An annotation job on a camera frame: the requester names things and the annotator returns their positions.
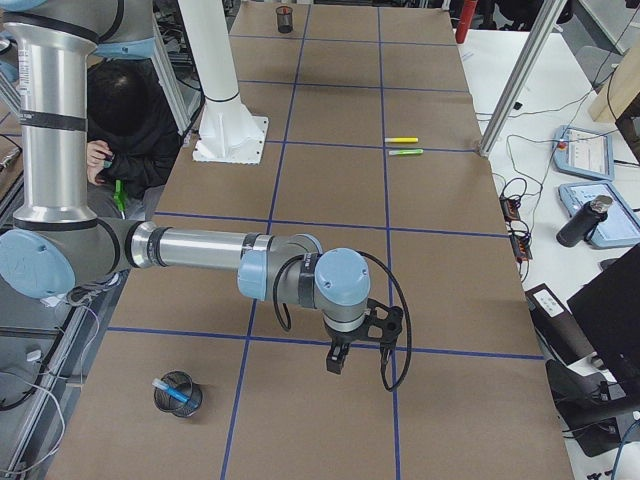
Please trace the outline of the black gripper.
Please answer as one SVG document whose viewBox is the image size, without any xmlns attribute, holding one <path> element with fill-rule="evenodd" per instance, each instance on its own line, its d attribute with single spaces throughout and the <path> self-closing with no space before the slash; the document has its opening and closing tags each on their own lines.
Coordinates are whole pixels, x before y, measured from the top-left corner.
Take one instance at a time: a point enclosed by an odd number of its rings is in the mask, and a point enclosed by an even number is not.
<svg viewBox="0 0 640 480">
<path fill-rule="evenodd" d="M 368 327 L 364 324 L 351 331 L 339 331 L 326 324 L 325 330 L 331 338 L 331 347 L 326 356 L 326 369 L 333 374 L 342 373 L 349 353 L 348 345 L 355 341 L 372 341 L 368 334 Z"/>
</svg>

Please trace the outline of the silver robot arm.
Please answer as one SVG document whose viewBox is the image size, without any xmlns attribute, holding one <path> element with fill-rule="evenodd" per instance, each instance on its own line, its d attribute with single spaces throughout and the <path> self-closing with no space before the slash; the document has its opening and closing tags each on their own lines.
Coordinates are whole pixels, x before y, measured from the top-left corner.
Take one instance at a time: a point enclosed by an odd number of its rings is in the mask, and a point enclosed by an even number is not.
<svg viewBox="0 0 640 480">
<path fill-rule="evenodd" d="M 240 292 L 320 311 L 339 372 L 375 305 L 363 256 L 307 234 L 181 230 L 151 213 L 181 138 L 155 69 L 148 1 L 5 1 L 17 43 L 24 202 L 1 237 L 2 278 L 21 294 L 79 300 L 132 268 L 233 270 Z"/>
</svg>

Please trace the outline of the person's bare hand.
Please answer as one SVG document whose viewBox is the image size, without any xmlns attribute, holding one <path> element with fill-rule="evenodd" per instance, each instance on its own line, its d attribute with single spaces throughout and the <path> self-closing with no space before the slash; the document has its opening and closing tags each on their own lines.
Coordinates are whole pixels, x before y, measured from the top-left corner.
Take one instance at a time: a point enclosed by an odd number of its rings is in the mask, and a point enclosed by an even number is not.
<svg viewBox="0 0 640 480">
<path fill-rule="evenodd" d="M 86 172 L 87 179 L 93 185 L 101 185 L 103 180 L 99 177 L 105 169 L 105 163 L 111 161 L 113 152 L 104 140 L 93 140 L 86 145 Z"/>
</svg>

